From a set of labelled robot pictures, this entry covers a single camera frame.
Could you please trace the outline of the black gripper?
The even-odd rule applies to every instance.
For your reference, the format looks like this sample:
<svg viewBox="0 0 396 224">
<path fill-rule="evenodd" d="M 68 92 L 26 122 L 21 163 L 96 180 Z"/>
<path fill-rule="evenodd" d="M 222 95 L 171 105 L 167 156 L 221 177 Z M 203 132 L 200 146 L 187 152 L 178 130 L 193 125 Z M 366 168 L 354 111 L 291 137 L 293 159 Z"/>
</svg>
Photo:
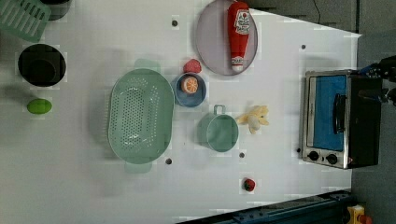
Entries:
<svg viewBox="0 0 396 224">
<path fill-rule="evenodd" d="M 386 80 L 395 82 L 396 79 L 396 56 L 390 56 L 382 59 L 379 63 L 372 63 L 363 67 L 358 74 L 363 77 L 368 77 L 375 80 Z M 381 104 L 396 105 L 396 90 L 395 89 L 376 89 L 376 90 L 361 90 L 358 93 L 359 97 L 365 100 L 379 102 Z"/>
</svg>

